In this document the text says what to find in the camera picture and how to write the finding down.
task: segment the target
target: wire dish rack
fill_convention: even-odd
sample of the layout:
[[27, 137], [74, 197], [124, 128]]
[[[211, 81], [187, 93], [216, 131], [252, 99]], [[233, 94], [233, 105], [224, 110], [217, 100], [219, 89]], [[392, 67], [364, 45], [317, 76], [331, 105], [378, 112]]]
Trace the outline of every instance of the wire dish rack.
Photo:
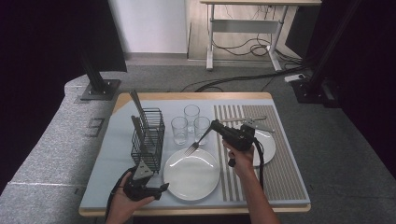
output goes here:
[[134, 164], [144, 161], [152, 172], [159, 173], [163, 156], [163, 136], [165, 134], [163, 113], [159, 108], [143, 108], [143, 111], [144, 118], [141, 116], [139, 120], [142, 136], [139, 136], [137, 127], [134, 127], [131, 157]]

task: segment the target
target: hand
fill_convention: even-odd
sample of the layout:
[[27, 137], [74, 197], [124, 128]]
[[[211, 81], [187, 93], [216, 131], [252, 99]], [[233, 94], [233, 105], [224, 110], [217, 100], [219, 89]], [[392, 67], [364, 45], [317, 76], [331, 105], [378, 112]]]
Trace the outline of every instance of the hand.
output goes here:
[[123, 191], [123, 187], [128, 180], [128, 177], [132, 173], [129, 172], [121, 181], [119, 188], [114, 194], [113, 200], [111, 201], [110, 210], [108, 211], [107, 224], [110, 223], [124, 223], [134, 213], [134, 211], [143, 205], [154, 201], [154, 197], [147, 197], [138, 202], [134, 202], [126, 196]]
[[222, 141], [222, 144], [228, 149], [230, 149], [230, 151], [228, 152], [228, 156], [230, 157], [230, 159], [235, 159], [234, 170], [240, 178], [254, 174], [254, 169], [253, 169], [254, 146], [251, 146], [251, 148], [248, 151], [239, 151], [236, 148], [232, 147], [230, 144], [228, 144], [225, 140]]

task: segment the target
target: tripod base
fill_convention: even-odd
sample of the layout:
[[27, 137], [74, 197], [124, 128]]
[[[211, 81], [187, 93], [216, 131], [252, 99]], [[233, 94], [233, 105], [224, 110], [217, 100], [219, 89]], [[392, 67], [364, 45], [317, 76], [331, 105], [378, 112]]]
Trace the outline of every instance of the tripod base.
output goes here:
[[92, 84], [90, 83], [85, 89], [79, 100], [90, 101], [90, 100], [102, 100], [111, 101], [114, 94], [117, 91], [121, 81], [118, 79], [104, 79], [105, 87], [102, 91], [95, 91]]
[[339, 108], [337, 87], [333, 81], [324, 80], [319, 92], [309, 93], [309, 82], [294, 81], [291, 82], [294, 94], [300, 104], [323, 104], [329, 108]]

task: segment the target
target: white desk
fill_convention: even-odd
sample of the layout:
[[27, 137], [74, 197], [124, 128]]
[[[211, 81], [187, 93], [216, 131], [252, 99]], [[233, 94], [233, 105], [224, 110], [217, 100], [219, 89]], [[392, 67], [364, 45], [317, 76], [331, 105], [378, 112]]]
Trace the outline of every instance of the white desk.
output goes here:
[[[209, 44], [207, 47], [206, 69], [213, 69], [213, 33], [258, 33], [274, 34], [271, 46], [267, 47], [268, 54], [276, 71], [282, 70], [275, 52], [276, 44], [282, 30], [283, 22], [289, 6], [319, 6], [320, 0], [201, 0], [202, 4], [211, 6], [209, 23]], [[254, 6], [283, 6], [282, 17], [279, 21], [246, 21], [246, 20], [216, 20], [215, 5], [254, 5]]]

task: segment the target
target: striped mat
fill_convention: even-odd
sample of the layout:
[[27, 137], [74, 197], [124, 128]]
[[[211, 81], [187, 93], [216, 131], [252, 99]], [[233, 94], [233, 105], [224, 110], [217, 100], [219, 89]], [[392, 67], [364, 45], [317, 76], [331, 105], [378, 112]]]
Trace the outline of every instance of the striped mat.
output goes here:
[[[288, 149], [286, 138], [278, 122], [272, 105], [214, 105], [216, 119], [250, 118], [267, 116], [260, 120], [263, 124], [275, 129], [272, 136], [276, 142], [274, 158], [264, 165], [264, 191], [269, 201], [306, 200], [303, 184], [299, 178], [298, 169]], [[224, 125], [233, 127], [242, 122], [225, 122]], [[245, 201], [238, 176], [233, 168], [228, 166], [228, 151], [221, 143], [221, 136], [217, 134], [220, 164], [220, 184], [224, 202]]]

